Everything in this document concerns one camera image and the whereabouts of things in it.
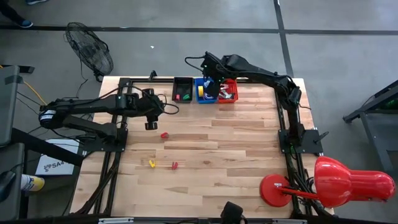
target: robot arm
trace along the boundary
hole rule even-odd
[[[301,90],[287,75],[278,75],[277,72],[270,72],[251,65],[245,58],[239,55],[225,55],[222,59],[206,52],[202,57],[204,61],[200,65],[203,68],[205,78],[211,78],[205,92],[217,97],[220,92],[220,85],[226,78],[237,79],[248,78],[269,87],[273,87],[283,109],[289,117],[289,134],[286,141],[294,146],[300,146],[305,132],[303,124],[300,123],[297,109],[299,107]]]
[[[98,134],[99,137],[116,137],[115,124],[97,124],[85,119],[76,118],[73,114],[109,113],[130,118],[146,116],[146,130],[157,129],[158,117],[164,112],[164,104],[153,89],[143,90],[140,98],[137,93],[109,95],[93,100],[60,100],[41,106],[40,125],[47,129],[73,128]]]

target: green object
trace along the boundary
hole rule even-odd
[[[191,97],[189,96],[189,94],[186,94],[186,95],[183,96],[182,99],[183,99],[183,100],[189,100],[190,98],[191,98]]]
[[[398,109],[398,100],[391,100],[390,102],[380,107],[382,110],[396,110]]]

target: gray floor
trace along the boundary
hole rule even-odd
[[[286,29],[398,30],[395,0],[279,0]],[[199,27],[276,29],[272,0],[69,0],[25,6],[11,0],[36,25],[65,26],[79,21],[88,26]],[[0,22],[7,23],[0,16]],[[198,75],[185,56],[206,50],[217,56],[240,54],[251,63],[285,73],[279,34],[97,32],[108,43],[114,60],[112,75]],[[294,77],[304,78],[318,129],[329,131],[325,155],[352,169],[381,170],[377,154],[362,124],[341,119],[379,89],[397,79],[398,36],[288,35]],[[74,96],[82,79],[80,64],[63,32],[0,30],[0,63],[31,65],[24,78],[47,101]],[[81,98],[98,96],[100,84],[83,67],[90,81]],[[25,87],[20,91],[34,97]],[[39,125],[37,115],[17,105],[15,127],[29,131]],[[52,133],[41,135],[50,138]],[[71,187],[33,197],[31,216],[60,215]],[[387,203],[350,202],[336,208],[346,218],[397,222],[398,197]]]

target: person's foot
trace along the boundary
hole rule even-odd
[[[39,2],[45,2],[45,1],[48,1],[48,0],[25,0],[26,4],[28,4],[30,6],[34,5],[36,3],[39,3]]]
[[[18,25],[19,25],[19,27],[22,27],[22,28],[30,28],[33,26],[33,22],[23,21],[21,24],[18,24]]]

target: red object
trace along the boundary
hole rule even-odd
[[[234,103],[236,100],[238,100],[238,88],[236,86],[236,80],[227,78],[223,82],[223,84],[228,85],[228,89],[225,90],[227,93],[229,93],[229,94],[235,93],[235,94],[232,97],[232,99],[230,99],[230,100],[224,100],[224,99],[221,99],[220,97],[218,97],[218,103]]]
[[[391,198],[396,189],[394,180],[383,172],[350,170],[325,156],[315,163],[314,179],[319,200],[328,208],[350,200],[383,202]]]
[[[282,194],[279,187],[288,187],[289,182],[285,177],[279,174],[268,175],[261,181],[260,195],[261,198],[273,207],[283,207],[287,205],[291,199],[291,195]]]
[[[173,162],[172,164],[172,170],[176,170],[178,167],[178,162]]]
[[[160,135],[161,138],[169,138],[169,134],[168,133],[163,133]]]
[[[394,180],[389,175],[379,171],[350,170],[326,156],[319,157],[315,163],[316,194],[289,189],[289,183],[282,179],[284,177],[278,174],[268,175],[260,184],[261,197],[271,206],[288,204],[290,200],[286,202],[287,199],[282,197],[286,193],[319,200],[323,206],[334,208],[350,200],[385,202],[395,192]]]

